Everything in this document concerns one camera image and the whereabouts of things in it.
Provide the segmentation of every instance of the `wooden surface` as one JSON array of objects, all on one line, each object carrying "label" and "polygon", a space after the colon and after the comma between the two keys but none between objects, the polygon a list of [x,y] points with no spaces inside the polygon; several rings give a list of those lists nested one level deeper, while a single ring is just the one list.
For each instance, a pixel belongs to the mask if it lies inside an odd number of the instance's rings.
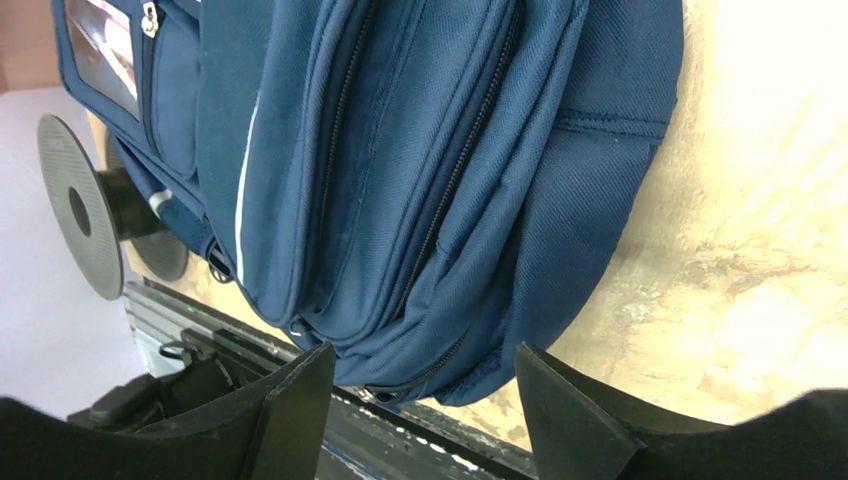
[{"label": "wooden surface", "polygon": [[0,0],[0,93],[58,85],[50,2]]},{"label": "wooden surface", "polygon": [[[735,423],[848,387],[848,2],[684,6],[668,139],[605,277],[550,351],[658,405]],[[195,259],[171,286],[270,330]],[[530,447],[514,382],[442,410]]]}]

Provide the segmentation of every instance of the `table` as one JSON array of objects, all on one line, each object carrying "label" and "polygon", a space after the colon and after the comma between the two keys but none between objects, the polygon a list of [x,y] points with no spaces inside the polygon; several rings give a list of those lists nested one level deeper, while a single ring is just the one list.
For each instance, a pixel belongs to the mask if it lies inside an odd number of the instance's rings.
[{"label": "table", "polygon": [[[604,278],[549,351],[647,401],[736,423],[848,387],[848,3],[683,3],[667,140]],[[198,258],[162,283],[285,338]],[[464,408],[424,403],[530,448],[514,381]]]}]

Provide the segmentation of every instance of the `white wall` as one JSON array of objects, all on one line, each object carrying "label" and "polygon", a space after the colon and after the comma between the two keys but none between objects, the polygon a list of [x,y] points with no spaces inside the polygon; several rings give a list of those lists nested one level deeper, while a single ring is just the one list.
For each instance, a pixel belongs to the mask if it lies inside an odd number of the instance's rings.
[{"label": "white wall", "polygon": [[35,139],[45,113],[95,152],[85,111],[64,90],[0,94],[0,396],[65,417],[144,367],[123,302],[94,293],[53,216]]}]

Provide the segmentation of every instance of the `zipper pull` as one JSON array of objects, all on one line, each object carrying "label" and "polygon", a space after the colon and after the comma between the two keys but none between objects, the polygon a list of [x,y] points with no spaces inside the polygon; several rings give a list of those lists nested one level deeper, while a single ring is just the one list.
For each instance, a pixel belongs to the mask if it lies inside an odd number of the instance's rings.
[{"label": "zipper pull", "polygon": [[156,7],[156,2],[144,2],[144,18],[141,19],[141,31],[150,38],[156,37],[156,32],[159,31],[159,8]]}]

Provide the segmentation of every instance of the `blue bag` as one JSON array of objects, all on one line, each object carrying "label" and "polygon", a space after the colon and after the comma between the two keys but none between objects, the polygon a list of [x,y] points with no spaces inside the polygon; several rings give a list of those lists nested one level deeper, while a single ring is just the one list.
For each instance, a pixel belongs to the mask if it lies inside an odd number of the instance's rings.
[{"label": "blue bag", "polygon": [[679,0],[112,0],[128,100],[75,61],[66,4],[87,1],[54,0],[63,79],[139,190],[383,403],[474,402],[519,343],[559,337],[665,135],[683,49]]}]

